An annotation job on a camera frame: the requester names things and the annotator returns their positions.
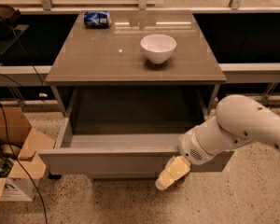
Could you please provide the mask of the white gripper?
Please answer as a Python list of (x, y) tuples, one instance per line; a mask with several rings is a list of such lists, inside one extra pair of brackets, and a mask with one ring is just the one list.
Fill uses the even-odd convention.
[(182, 156), (173, 156), (167, 162), (155, 182), (157, 189), (168, 189), (190, 171), (191, 164), (203, 165), (214, 158), (201, 147), (195, 128), (178, 136), (178, 150)]

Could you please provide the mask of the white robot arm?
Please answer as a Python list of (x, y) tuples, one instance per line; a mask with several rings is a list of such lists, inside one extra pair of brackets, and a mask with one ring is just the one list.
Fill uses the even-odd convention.
[(280, 151), (280, 116), (249, 97), (227, 96), (218, 102), (212, 118), (178, 137), (179, 154), (167, 162), (155, 185), (168, 189), (193, 165), (205, 164), (224, 151), (251, 142)]

